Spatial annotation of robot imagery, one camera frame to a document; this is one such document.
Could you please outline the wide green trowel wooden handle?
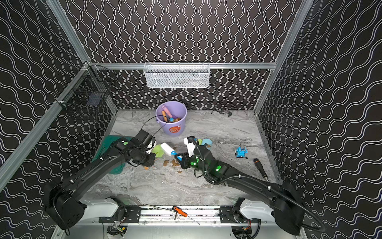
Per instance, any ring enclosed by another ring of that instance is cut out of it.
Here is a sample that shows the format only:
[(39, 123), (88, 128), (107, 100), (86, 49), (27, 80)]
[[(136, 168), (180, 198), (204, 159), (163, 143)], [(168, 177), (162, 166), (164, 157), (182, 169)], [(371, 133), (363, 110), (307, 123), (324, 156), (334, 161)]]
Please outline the wide green trowel wooden handle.
[(152, 153), (155, 154), (156, 158), (161, 158), (164, 155), (165, 152), (164, 152), (163, 148), (161, 147), (161, 145), (156, 145), (152, 149)]

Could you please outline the white blue brush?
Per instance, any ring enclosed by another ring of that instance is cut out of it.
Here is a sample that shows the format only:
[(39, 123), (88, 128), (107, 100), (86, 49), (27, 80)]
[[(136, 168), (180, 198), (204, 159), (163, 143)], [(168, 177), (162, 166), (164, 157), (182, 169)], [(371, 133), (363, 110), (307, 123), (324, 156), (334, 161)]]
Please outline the white blue brush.
[(182, 161), (183, 158), (181, 155), (179, 155), (172, 147), (170, 147), (167, 143), (162, 143), (161, 145), (161, 148), (163, 149), (163, 151), (169, 155), (169, 156), (174, 156), (175, 159), (179, 160), (179, 161)]

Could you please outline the wide light blue trowel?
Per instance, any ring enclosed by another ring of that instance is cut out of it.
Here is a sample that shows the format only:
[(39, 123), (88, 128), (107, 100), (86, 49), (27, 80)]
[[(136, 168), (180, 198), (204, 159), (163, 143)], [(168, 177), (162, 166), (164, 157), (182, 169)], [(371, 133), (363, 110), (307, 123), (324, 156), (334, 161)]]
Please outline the wide light blue trowel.
[(210, 149), (212, 147), (212, 140), (204, 138), (201, 145), (204, 145), (207, 149)]

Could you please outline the lime front trowel wooden handle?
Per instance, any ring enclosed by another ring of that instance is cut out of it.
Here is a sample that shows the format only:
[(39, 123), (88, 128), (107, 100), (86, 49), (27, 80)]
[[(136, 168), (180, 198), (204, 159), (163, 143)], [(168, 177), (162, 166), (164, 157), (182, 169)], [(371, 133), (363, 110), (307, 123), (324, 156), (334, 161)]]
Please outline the lime front trowel wooden handle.
[(163, 116), (164, 122), (167, 122), (168, 118), (167, 118), (167, 115), (166, 115), (165, 111), (162, 111), (162, 116)]

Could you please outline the purple trowel pink handle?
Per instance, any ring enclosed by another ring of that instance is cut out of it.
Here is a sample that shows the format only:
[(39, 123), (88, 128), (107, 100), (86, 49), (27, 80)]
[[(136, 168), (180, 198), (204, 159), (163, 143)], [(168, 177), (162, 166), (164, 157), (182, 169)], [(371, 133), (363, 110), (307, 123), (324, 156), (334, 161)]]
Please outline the purple trowel pink handle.
[(173, 118), (171, 112), (168, 110), (168, 108), (165, 105), (162, 106), (162, 109), (168, 115), (169, 118)]

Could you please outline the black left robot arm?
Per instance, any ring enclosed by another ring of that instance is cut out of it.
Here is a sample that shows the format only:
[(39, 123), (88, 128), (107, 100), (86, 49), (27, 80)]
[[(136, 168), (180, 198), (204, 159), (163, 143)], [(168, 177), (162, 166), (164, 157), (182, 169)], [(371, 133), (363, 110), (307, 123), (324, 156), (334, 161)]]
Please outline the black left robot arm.
[(80, 202), (84, 194), (112, 169), (124, 163), (153, 166), (155, 153), (147, 151), (155, 141), (151, 136), (148, 139), (119, 138), (97, 160), (73, 176), (47, 183), (43, 190), (44, 211), (60, 229), (70, 229), (85, 213), (86, 206)]

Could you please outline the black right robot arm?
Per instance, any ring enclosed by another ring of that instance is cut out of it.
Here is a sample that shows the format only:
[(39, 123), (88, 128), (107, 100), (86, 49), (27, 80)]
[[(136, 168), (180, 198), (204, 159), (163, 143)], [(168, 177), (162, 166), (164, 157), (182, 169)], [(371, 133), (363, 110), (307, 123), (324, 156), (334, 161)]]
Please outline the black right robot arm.
[(306, 208), (296, 190), (288, 184), (267, 182), (247, 175), (228, 163), (215, 159), (205, 145), (196, 146), (191, 156), (187, 152), (171, 155), (183, 169), (193, 168), (212, 185), (226, 184), (248, 195), (255, 196), (270, 207), (270, 216), (285, 232), (297, 236), (302, 227), (324, 232), (324, 223)]

